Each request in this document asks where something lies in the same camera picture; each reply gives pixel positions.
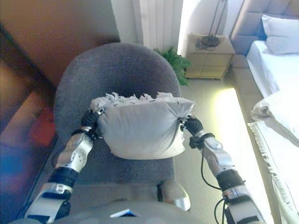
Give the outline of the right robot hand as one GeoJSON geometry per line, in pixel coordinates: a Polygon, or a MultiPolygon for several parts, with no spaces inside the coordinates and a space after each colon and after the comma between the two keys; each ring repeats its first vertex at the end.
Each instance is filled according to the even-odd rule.
{"type": "Polygon", "coordinates": [[[180,130],[187,130],[192,136],[196,136],[197,133],[203,130],[203,125],[199,119],[194,115],[189,114],[185,118],[178,119],[180,123],[180,130]]]}

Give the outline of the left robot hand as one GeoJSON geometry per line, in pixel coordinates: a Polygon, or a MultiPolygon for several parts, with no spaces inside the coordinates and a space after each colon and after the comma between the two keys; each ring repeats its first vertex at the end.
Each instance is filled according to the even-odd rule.
{"type": "Polygon", "coordinates": [[[81,126],[91,129],[96,128],[99,117],[105,112],[105,108],[100,108],[96,111],[92,109],[86,111],[81,119],[81,126]]]}

